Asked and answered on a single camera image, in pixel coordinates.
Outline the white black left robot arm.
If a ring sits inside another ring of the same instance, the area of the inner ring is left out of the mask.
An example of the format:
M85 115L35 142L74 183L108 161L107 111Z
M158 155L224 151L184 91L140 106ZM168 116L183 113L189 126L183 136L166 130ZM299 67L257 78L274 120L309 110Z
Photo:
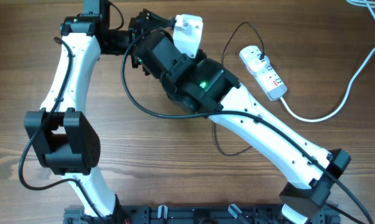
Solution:
M18 168L21 184L29 190L47 190L68 182L83 207L67 212L66 223L126 223L128 215L108 187L98 162L100 139L85 116L93 68L101 54L121 55L116 45L120 31L110 28L110 1L85 1L83 12L60 25L59 64L50 91L38 111L29 111L24 127L29 136ZM40 165L61 180L42 187L29 185L23 174L27 153L33 149Z

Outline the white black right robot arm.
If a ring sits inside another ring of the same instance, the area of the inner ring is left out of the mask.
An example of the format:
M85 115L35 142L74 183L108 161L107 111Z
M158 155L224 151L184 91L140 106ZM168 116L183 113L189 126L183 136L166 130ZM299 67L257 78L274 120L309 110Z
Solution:
M132 18L128 53L134 67L159 80L167 97L258 150L286 177L282 215L306 223L326 205L351 158L306 140L266 110L239 79L199 48L202 19L187 14L168 20L144 10Z

